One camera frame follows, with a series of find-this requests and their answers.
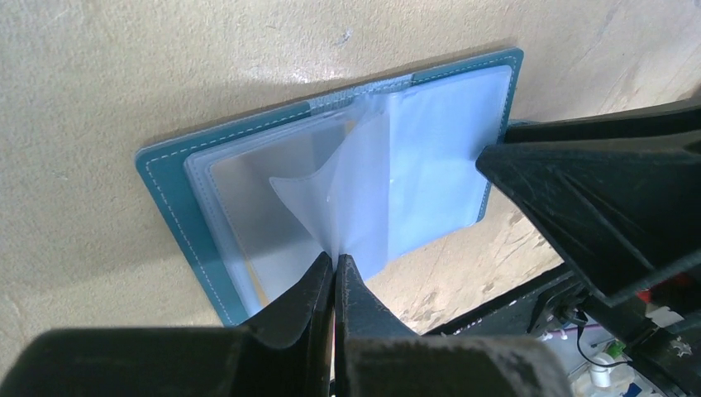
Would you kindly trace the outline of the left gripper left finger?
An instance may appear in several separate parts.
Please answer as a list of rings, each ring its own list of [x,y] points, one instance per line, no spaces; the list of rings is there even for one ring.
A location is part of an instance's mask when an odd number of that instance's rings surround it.
[[[66,328],[41,334],[4,396],[326,396],[333,269],[301,280],[233,328]]]

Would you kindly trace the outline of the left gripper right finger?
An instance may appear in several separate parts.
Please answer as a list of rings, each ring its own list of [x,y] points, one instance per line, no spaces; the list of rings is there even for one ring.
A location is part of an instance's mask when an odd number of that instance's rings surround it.
[[[555,353],[527,335],[420,335],[365,285],[350,255],[335,286],[337,396],[570,396]]]

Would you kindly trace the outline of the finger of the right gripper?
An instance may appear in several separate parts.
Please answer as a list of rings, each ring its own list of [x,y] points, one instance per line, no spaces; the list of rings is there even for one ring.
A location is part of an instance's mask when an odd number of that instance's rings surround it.
[[[520,122],[508,127],[505,144],[585,141],[673,135],[700,128],[700,100],[552,122]]]

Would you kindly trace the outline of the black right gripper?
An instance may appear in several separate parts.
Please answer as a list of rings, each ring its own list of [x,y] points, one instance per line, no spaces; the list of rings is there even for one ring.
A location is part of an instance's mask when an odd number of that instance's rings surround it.
[[[606,302],[563,266],[530,288],[527,331],[574,394],[698,396],[699,138],[504,144],[477,167]]]

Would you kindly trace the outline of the teal card holder wallet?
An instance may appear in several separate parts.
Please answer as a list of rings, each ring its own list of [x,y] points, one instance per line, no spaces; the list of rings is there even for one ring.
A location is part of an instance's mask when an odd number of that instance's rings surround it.
[[[480,152],[502,141],[512,47],[280,104],[147,146],[136,169],[226,326],[321,253],[363,280],[485,215]]]

